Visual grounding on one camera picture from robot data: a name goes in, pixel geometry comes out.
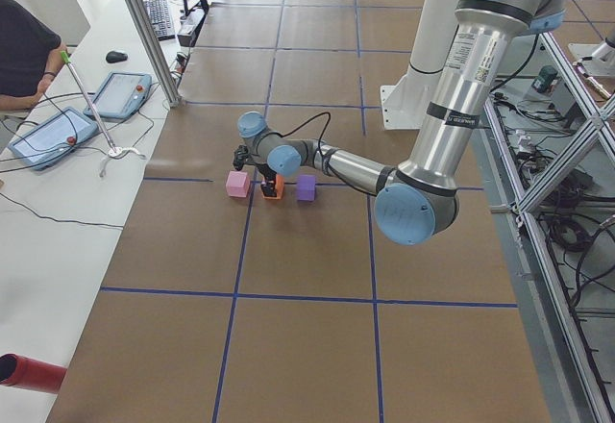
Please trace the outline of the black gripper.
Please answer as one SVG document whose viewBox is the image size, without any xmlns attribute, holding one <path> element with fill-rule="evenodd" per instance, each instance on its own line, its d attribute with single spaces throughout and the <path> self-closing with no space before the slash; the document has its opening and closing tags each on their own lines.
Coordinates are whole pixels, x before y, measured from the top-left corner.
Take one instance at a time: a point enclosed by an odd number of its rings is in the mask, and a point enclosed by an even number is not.
<svg viewBox="0 0 615 423">
<path fill-rule="evenodd" d="M 258 163 L 257 169 L 263 177 L 263 182 L 261 183 L 262 195 L 264 197 L 272 197 L 273 184 L 276 183 L 277 172 L 273 170 L 267 163 Z"/>
</svg>

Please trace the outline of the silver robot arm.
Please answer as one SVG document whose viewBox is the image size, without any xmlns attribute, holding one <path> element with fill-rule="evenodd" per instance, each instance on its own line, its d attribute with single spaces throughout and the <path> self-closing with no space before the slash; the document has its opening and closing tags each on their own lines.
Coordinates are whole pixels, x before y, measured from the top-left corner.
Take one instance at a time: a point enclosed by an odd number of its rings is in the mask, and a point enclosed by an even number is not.
<svg viewBox="0 0 615 423">
<path fill-rule="evenodd" d="M 237 122 L 234 167 L 254 166 L 261 189 L 309 166 L 375 199 L 377 225 L 390 240 L 419 244 L 458 213 L 455 172 L 510 42 L 557 28 L 565 0 L 425 0 L 406 75 L 393 92 L 421 127 L 409 157 L 387 166 L 326 144 L 270 129 L 258 112 Z"/>
</svg>

